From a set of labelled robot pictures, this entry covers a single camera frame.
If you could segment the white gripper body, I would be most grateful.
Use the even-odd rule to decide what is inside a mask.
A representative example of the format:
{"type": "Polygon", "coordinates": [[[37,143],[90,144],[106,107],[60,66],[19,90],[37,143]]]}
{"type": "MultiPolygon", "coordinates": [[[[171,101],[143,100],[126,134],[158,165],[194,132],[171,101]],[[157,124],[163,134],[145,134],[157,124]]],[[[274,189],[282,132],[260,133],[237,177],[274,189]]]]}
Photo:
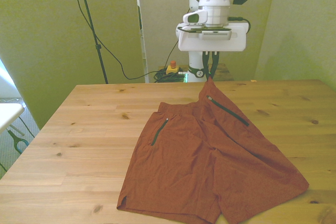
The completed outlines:
{"type": "Polygon", "coordinates": [[[247,23],[229,23],[224,27],[180,23],[177,26],[179,50],[243,51],[247,32],[247,23]]]}

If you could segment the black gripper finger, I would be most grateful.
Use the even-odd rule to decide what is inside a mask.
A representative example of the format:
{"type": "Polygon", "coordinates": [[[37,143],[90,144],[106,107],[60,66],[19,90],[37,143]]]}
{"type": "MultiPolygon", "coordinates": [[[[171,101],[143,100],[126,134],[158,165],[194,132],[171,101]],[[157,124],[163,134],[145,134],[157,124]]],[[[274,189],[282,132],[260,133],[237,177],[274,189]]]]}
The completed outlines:
{"type": "Polygon", "coordinates": [[[217,66],[219,63],[219,52],[218,51],[213,51],[212,52],[212,66],[209,72],[209,76],[211,77],[211,79],[213,79],[215,72],[217,70],[217,66]]]}
{"type": "Polygon", "coordinates": [[[209,77],[208,61],[209,61],[209,51],[202,52],[203,72],[205,74],[206,79],[208,79],[209,77]]]}

